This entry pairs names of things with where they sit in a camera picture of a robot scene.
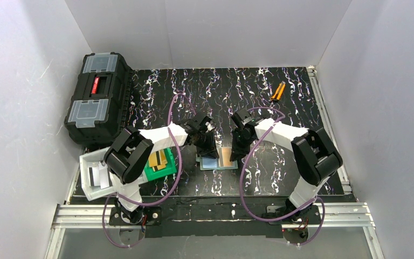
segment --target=floor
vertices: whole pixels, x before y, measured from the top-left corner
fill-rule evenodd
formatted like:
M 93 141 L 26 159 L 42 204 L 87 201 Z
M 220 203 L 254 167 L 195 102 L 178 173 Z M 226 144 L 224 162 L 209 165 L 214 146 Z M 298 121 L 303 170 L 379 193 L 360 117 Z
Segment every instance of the floor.
M 114 240 L 125 244 L 137 240 L 131 233 L 108 230 Z M 118 249 L 104 237 L 102 229 L 67 229 L 59 258 L 351 258 L 369 259 L 362 228 L 323 228 L 309 246 L 300 250 L 283 244 L 284 240 L 264 236 L 174 236 L 145 238 L 138 246 Z
M 281 82 L 286 83 L 283 97 L 278 103 L 272 103 L 270 96 Z M 165 126 L 170 100 L 174 92 L 180 91 L 186 93 L 196 110 L 213 118 L 217 125 L 217 146 L 231 146 L 234 124 L 230 116 L 241 108 L 273 107 L 285 113 L 286 118 L 282 121 L 285 124 L 298 127 L 322 125 L 304 67 L 138 70 L 133 75 L 133 83 L 129 124 L 137 129 Z M 179 99 L 173 113 L 174 120 L 189 116 L 188 103 Z M 240 170 L 200 171 L 195 162 L 195 152 L 194 146 L 182 148 L 183 174 L 175 195 L 239 194 Z M 248 196 L 289 196 L 299 178 L 292 152 L 271 143 L 258 148 L 247 167 L 247 174 L 245 189 Z M 165 195 L 174 179 L 170 176 L 146 183 L 141 186 L 141 195 Z M 75 194 L 82 194 L 80 183 Z M 329 179 L 320 194 L 344 194 L 337 174 Z

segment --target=white wall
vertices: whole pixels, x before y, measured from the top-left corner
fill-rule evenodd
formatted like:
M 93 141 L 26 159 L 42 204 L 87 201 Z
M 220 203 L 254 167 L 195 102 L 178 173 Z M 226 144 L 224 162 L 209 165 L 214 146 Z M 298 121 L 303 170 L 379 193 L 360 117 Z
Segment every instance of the white wall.
M 316 65 L 351 0 L 66 0 L 134 69 Z
M 318 73 L 385 256 L 414 258 L 414 1 L 353 0 Z
M 90 51 L 64 1 L 0 1 L 0 258 L 45 255 L 78 166 L 62 124 Z

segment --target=toolbox lid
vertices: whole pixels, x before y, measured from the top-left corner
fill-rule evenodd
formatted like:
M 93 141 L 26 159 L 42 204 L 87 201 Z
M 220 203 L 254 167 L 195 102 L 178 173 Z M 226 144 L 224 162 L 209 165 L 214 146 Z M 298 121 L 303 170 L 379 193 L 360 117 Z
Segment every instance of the toolbox lid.
M 75 121 L 76 128 L 94 128 L 95 121 L 105 119 L 107 105 L 108 99 L 74 101 L 67 122 Z
M 110 53 L 97 53 L 86 58 L 83 73 L 115 72 L 118 55 Z

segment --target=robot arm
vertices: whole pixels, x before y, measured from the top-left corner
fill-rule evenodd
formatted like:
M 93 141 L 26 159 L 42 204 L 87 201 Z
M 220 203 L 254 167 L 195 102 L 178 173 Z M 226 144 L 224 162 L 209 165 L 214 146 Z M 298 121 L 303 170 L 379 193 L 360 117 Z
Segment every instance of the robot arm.
M 144 171 L 150 154 L 175 146 L 168 129 L 179 146 L 195 145 L 200 156 L 218 158 L 210 121 L 211 118 L 198 113 L 192 119 L 167 127 L 148 130 L 126 127 L 104 156 L 116 192 L 133 201 L 142 202 L 138 178 Z M 123 208 L 129 219 L 133 218 L 133 212 L 139 206 L 121 197 L 118 201 L 117 207 Z
M 231 161 L 245 157 L 250 152 L 250 144 L 275 123 L 273 119 L 254 117 L 247 110 L 236 112 L 232 120 L 237 128 L 232 132 Z M 291 150 L 298 165 L 301 177 L 286 201 L 286 213 L 316 197 L 329 177 L 342 166 L 341 156 L 322 127 L 312 130 L 278 122 L 264 140 Z

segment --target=black toolbox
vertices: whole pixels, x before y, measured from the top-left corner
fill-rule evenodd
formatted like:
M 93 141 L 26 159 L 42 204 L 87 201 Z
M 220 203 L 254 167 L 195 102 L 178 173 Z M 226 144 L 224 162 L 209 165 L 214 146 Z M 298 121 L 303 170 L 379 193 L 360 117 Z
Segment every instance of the black toolbox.
M 110 146 L 126 126 L 132 69 L 118 53 L 83 58 L 64 125 L 71 139 L 88 148 Z

